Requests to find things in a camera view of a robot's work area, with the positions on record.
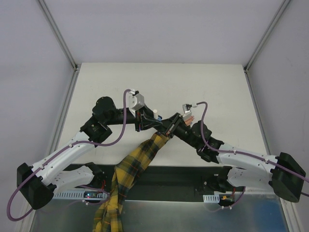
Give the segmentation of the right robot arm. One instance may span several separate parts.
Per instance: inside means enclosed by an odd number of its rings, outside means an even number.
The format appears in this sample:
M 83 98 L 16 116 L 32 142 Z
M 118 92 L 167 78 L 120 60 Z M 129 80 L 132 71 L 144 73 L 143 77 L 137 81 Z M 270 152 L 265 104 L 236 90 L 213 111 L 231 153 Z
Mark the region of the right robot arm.
M 224 166 L 217 177 L 221 191 L 232 187 L 260 188 L 286 201 L 299 202 L 306 173 L 290 154 L 264 155 L 231 146 L 213 138 L 202 120 L 189 127 L 180 114 L 164 119 L 162 125 L 167 135 L 175 135 L 195 148 L 203 160 Z

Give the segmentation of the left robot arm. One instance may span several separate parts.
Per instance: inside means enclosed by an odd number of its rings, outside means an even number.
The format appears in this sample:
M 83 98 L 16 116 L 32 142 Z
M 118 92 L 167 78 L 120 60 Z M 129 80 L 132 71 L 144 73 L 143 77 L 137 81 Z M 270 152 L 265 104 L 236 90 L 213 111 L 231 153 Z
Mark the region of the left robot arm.
M 47 205 L 54 195 L 70 188 L 82 185 L 99 187 L 103 172 L 95 164 L 87 163 L 73 171 L 65 169 L 97 146 L 114 145 L 115 142 L 104 143 L 112 134 L 109 126 L 122 125 L 122 137 L 127 124 L 133 124 L 136 131 L 142 131 L 161 125 L 162 116 L 148 108 L 139 93 L 123 97 L 120 109 L 116 108 L 112 98 L 99 98 L 92 109 L 92 116 L 64 146 L 32 165 L 22 163 L 17 168 L 17 191 L 33 210 L 38 210 Z

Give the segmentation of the mannequin hand with nails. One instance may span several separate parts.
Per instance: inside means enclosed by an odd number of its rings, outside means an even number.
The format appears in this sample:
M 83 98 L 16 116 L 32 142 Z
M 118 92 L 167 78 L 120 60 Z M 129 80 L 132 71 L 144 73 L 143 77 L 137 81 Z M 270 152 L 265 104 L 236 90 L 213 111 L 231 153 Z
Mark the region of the mannequin hand with nails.
M 194 116 L 188 116 L 188 117 L 184 118 L 184 122 L 187 126 L 191 126 L 194 119 L 195 119 Z

